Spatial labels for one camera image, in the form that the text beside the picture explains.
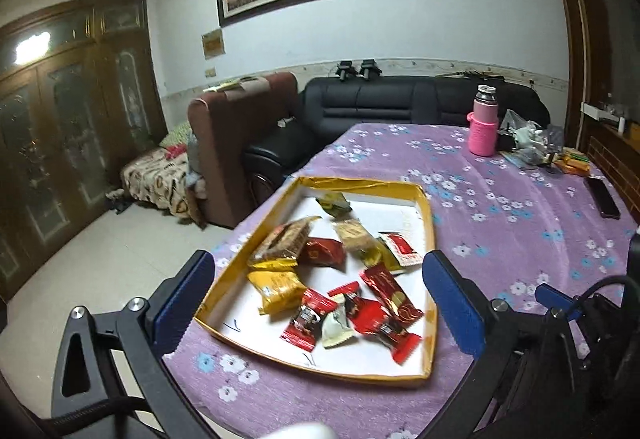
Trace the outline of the long red gold snack bar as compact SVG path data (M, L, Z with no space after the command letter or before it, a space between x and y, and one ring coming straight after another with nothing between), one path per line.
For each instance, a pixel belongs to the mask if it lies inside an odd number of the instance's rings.
M413 305L408 295L382 263L363 269L360 277L403 326L412 326L424 316L424 312Z

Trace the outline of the red white snack packet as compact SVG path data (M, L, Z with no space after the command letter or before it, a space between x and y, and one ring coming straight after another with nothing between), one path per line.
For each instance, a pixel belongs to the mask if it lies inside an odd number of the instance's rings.
M422 263L423 255L399 232L381 232L380 238L397 260L400 268L410 268Z

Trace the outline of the green yellow snack packet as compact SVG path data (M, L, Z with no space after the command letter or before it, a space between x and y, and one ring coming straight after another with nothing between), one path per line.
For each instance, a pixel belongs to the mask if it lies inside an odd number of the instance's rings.
M357 251L357 256L366 268L382 265L393 275L404 272L395 255L381 239L376 239L373 245Z

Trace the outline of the yellow cheese cracker packet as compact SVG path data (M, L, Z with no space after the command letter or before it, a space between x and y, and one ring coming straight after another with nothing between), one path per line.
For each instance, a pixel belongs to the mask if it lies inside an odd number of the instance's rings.
M262 296L259 315L277 315L298 307L306 291L293 271L252 271L247 280Z

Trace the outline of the beige cracker packet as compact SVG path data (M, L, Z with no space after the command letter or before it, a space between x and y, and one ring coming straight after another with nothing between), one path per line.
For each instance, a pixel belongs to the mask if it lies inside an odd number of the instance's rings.
M345 251L360 254L375 248L376 239L358 219L344 219L333 224Z

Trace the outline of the red black candy packet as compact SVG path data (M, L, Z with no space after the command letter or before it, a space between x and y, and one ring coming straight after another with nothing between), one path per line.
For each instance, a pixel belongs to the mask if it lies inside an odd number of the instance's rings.
M337 308L337 302L314 289L306 289L295 317L280 338L299 349L312 352L321 334L323 320Z

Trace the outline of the yellow brown biscuit packet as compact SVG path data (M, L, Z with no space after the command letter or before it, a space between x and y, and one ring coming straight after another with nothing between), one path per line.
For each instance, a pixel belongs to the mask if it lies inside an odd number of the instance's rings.
M308 216L278 225L260 243L247 266L250 270L291 271L309 239L309 234L319 216Z

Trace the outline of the dark red snack packet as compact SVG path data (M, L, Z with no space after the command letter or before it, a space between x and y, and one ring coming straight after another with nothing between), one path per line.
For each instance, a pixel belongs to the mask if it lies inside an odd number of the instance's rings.
M340 241L326 237L310 237L298 255L303 266L341 269L345 265L346 251Z

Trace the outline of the small green yellow packet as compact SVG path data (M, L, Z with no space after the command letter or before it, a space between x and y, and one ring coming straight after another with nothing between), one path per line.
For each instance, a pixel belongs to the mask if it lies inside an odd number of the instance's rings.
M347 217L352 212L352 205L342 192L329 191L316 197L317 203L329 216L335 219Z

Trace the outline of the black phone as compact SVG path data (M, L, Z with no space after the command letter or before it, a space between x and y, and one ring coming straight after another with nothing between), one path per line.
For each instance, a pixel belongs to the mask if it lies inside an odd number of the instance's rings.
M620 210L604 181L599 178L587 177L585 185L599 215L604 219L620 220Z

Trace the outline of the orange snack boxes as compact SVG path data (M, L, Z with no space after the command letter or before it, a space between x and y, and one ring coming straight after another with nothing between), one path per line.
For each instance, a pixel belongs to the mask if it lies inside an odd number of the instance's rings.
M585 156L574 156L573 154L557 154L553 164L561 170L563 174L580 177L590 176L590 163Z

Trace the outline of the patterned blanket bed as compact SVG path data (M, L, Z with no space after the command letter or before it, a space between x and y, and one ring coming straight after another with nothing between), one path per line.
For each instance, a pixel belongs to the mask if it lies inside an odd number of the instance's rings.
M198 138L188 122L175 126L158 147L127 164L120 171L120 180L131 199L191 220L201 228L207 225L201 211L207 193Z

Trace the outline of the clear bag of items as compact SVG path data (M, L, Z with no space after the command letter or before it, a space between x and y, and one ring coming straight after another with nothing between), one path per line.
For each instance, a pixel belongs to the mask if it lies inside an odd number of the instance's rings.
M544 128L508 109L498 130L497 148L507 161L520 170L544 167L548 126Z

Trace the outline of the pink knitted thermos bottle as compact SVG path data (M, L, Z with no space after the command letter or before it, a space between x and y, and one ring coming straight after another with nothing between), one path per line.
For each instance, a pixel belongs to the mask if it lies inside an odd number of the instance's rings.
M469 151L481 158L490 158L495 154L498 138L499 118L496 88L479 84L468 114L470 131Z

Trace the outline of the black leather sofa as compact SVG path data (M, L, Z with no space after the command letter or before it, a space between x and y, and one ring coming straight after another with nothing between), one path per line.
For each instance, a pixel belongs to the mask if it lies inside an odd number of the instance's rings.
M277 118L284 125L273 126L243 150L250 194L256 204L264 203L288 176L360 123L465 126L480 85L496 89L500 118L512 110L541 127L551 123L534 89L502 76L316 77L297 95L292 109Z

